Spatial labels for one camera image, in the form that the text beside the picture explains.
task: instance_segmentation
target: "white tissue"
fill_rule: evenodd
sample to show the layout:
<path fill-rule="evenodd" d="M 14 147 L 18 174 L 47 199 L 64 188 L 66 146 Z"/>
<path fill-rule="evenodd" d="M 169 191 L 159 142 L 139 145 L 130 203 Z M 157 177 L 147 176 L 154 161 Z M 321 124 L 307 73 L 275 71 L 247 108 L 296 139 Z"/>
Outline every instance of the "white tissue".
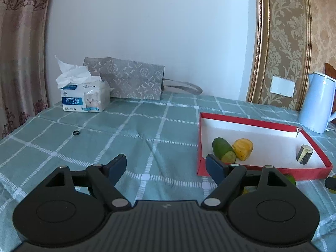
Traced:
<path fill-rule="evenodd" d="M 60 61 L 56 56 L 58 65 L 62 74 L 56 79 L 57 88 L 63 88 L 68 84 L 81 84 L 88 82 L 101 81 L 100 76 L 92 76 L 87 66 L 78 66 L 73 64 L 67 64 Z"/>

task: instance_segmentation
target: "blue label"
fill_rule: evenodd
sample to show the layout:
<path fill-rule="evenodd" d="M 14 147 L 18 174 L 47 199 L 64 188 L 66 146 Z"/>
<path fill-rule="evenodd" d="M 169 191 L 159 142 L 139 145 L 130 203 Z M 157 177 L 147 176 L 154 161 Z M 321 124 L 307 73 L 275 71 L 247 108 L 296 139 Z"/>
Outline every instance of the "blue label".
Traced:
<path fill-rule="evenodd" d="M 99 108 L 97 108 L 97 107 L 83 108 L 83 107 L 82 107 L 82 110 L 83 110 L 83 111 L 92 111 L 92 110 L 94 110 L 94 111 L 99 111 Z"/>
<path fill-rule="evenodd" d="M 81 97 L 62 97 L 62 104 L 83 105 L 83 100 Z"/>
<path fill-rule="evenodd" d="M 63 88 L 61 88 L 62 90 L 75 90 L 77 88 L 78 85 L 67 85 Z"/>

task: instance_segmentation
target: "silver screw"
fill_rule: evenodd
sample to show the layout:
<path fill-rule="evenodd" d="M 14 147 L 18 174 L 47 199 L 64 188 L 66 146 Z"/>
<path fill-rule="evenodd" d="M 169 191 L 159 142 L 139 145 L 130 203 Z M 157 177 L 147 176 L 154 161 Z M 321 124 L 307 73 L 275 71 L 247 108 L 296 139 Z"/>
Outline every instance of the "silver screw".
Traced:
<path fill-rule="evenodd" d="M 204 203 L 209 207 L 216 207 L 221 204 L 220 200 L 217 198 L 207 198 L 204 200 Z"/>
<path fill-rule="evenodd" d="M 128 201 L 123 198 L 118 198 L 112 201 L 112 205 L 114 205 L 115 207 L 125 207 L 128 205 Z"/>

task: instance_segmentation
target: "cat face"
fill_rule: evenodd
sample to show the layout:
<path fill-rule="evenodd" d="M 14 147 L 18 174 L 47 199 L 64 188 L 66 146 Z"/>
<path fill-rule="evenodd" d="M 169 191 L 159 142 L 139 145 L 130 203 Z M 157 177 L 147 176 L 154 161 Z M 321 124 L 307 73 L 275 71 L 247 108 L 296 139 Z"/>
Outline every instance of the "cat face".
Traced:
<path fill-rule="evenodd" d="M 98 93 L 86 94 L 84 93 L 86 107 L 99 107 Z"/>

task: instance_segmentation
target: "patterned bag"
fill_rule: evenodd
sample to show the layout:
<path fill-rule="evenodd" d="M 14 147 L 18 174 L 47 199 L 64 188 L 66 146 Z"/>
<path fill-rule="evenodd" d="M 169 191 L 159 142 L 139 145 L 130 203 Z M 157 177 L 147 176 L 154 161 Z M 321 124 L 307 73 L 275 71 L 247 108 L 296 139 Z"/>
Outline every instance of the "patterned bag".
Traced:
<path fill-rule="evenodd" d="M 194 95 L 202 89 L 191 83 L 164 79 L 164 66 L 116 58 L 85 58 L 91 75 L 100 75 L 111 87 L 111 97 L 160 100 L 163 90 L 188 92 Z"/>

